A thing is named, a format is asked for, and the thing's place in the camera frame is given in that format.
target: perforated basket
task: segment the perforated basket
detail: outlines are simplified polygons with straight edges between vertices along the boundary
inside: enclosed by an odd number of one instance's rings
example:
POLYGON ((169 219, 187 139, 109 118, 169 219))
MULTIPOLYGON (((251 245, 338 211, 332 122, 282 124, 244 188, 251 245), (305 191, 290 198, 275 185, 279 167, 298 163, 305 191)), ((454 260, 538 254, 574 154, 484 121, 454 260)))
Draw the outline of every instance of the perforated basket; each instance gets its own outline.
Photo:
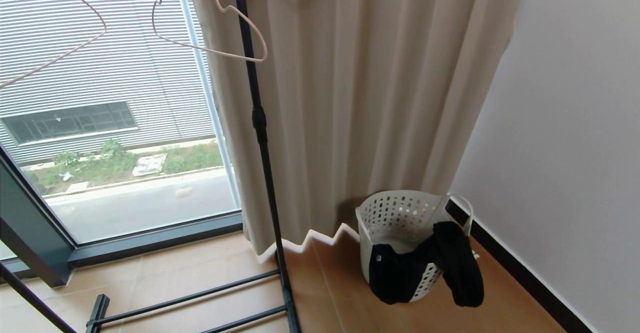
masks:
MULTIPOLYGON (((446 212, 448 201, 453 200, 469 214, 462 227, 468 236, 473 223, 473 208, 461 196, 429 194, 421 191, 382 191, 371 195, 356 208, 360 237, 360 265, 362 274, 369 282, 369 262, 375 244, 388 244, 398 254, 408 253, 434 233, 434 224, 454 221, 446 212)), ((422 280, 410 302, 423 298, 432 290, 442 270, 429 263, 422 280)))

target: black garment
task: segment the black garment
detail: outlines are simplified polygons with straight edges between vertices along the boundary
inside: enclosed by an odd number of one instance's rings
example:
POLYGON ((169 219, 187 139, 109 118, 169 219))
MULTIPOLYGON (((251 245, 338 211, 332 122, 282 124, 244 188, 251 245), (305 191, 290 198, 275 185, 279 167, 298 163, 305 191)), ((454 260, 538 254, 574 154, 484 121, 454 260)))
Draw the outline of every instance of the black garment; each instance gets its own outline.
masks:
POLYGON ((433 235, 409 253, 398 254, 391 245, 375 244, 368 264, 371 291, 386 304, 409 302, 428 263, 444 271, 455 304, 482 304, 485 288, 469 237, 452 221, 434 224, 433 235))

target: tile floor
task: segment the tile floor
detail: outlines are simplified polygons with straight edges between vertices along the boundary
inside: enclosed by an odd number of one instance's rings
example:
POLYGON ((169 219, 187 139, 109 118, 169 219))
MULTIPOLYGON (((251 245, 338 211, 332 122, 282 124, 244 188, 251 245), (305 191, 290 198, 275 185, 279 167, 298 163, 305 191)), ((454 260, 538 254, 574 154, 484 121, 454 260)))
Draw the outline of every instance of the tile floor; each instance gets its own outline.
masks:
MULTIPOLYGON (((493 258, 480 254, 486 298, 480 308, 455 306, 446 283, 410 304, 386 305, 362 278, 359 246, 346 231, 333 244, 311 239, 302 253, 288 251, 294 299, 305 333, 562 332, 563 330, 493 258)), ((242 233, 208 239, 109 264, 78 269, 65 287, 27 281, 71 326, 84 332, 98 294, 110 298, 108 315, 200 292, 275 269, 260 264, 242 233)), ((108 324, 105 333, 196 333, 282 305, 277 276, 108 324)), ((231 332, 285 333, 284 314, 231 332)), ((57 332, 6 285, 0 287, 0 333, 57 332)))

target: clothes hanger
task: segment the clothes hanger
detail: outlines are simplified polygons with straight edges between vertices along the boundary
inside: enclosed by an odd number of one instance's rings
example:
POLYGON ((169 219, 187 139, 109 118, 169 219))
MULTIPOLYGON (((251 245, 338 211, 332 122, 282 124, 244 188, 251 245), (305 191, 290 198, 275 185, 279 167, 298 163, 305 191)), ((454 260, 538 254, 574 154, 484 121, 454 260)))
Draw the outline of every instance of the clothes hanger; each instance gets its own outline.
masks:
POLYGON ((91 10, 96 14, 96 16, 98 16, 98 18, 102 22, 102 27, 103 27, 102 28, 102 32, 98 33, 97 35, 95 35, 94 37, 89 39, 88 41, 85 41, 84 43, 76 46, 75 48, 73 48, 71 50, 69 50, 68 52, 62 53, 62 54, 58 55, 58 57, 55 57, 54 59, 51 59, 50 61, 42 64, 41 66, 36 67, 35 69, 32 69, 32 70, 30 70, 30 71, 28 71, 26 73, 18 75, 17 77, 11 78, 11 79, 9 79, 9 80, 7 80, 5 82, 0 82, 0 89, 4 88, 4 87, 6 87, 6 86, 8 86, 8 85, 10 85, 12 83, 18 82, 19 80, 22 80, 22 78, 27 78, 28 76, 47 68, 48 66, 54 64, 55 62, 61 60, 64 57, 70 55, 71 53, 74 53, 74 52, 78 51, 80 48, 86 46, 87 44, 95 41, 96 39, 104 36, 105 33, 107 33, 107 23, 105 23, 105 19, 103 19, 103 16, 96 10, 96 8, 94 8, 91 4, 87 3, 86 0, 78 0, 78 1, 81 1, 87 7, 91 8, 91 10))
POLYGON ((205 48, 204 46, 182 43, 180 41, 175 41, 173 39, 170 39, 170 38, 167 38, 165 36, 160 35, 160 33, 158 33, 158 31, 156 30, 155 13, 156 13, 156 7, 161 5, 161 4, 162 4, 162 0, 155 0, 155 2, 153 2, 153 8, 151 9, 151 24, 153 25, 153 33, 155 33, 156 36, 162 38, 163 40, 165 40, 167 42, 174 43, 174 44, 178 44, 180 46, 189 47, 189 48, 195 48, 195 49, 201 49, 202 51, 211 52, 211 53, 215 53, 217 55, 221 55, 221 56, 224 56, 224 57, 235 58, 235 59, 238 59, 238 60, 244 60, 244 61, 249 61, 249 62, 260 63, 260 62, 264 62, 267 59, 267 56, 268 56, 267 43, 265 43, 265 37, 263 37, 263 33, 260 32, 258 27, 256 27, 256 24, 254 24, 253 21, 251 21, 249 19, 249 17, 247 17, 246 15, 242 14, 242 12, 240 12, 240 10, 238 10, 238 8, 234 7, 233 5, 227 5, 226 7, 222 7, 220 1, 219 0, 215 0, 215 5, 217 5, 217 9, 220 12, 222 12, 222 13, 227 12, 227 11, 236 12, 236 14, 238 14, 238 16, 242 17, 242 19, 244 19, 244 21, 249 24, 249 27, 251 27, 251 29, 254 32, 256 32, 256 34, 258 34, 258 38, 260 39, 260 44, 262 45, 262 51, 263 51, 262 58, 246 57, 245 55, 237 55, 237 54, 233 54, 233 53, 222 52, 221 50, 209 49, 209 48, 205 48))

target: grass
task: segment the grass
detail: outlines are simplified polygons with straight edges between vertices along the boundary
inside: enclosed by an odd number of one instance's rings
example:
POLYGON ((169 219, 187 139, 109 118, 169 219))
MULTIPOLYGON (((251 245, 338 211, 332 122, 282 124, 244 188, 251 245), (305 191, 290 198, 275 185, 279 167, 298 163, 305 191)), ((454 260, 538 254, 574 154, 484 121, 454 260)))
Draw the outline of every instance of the grass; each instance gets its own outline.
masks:
MULTIPOLYGON (((162 149, 162 153, 167 153, 166 160, 162 165, 162 174, 176 174, 222 165, 222 158, 216 143, 162 149)), ((123 153, 109 158, 35 169, 27 172, 26 175, 29 182, 40 194, 55 194, 66 191, 73 183, 89 181, 90 187, 97 187, 148 178, 149 175, 133 176, 132 171, 138 158, 150 155, 153 153, 141 155, 123 153), (63 181, 62 175, 66 172, 73 174, 73 177, 63 181)))

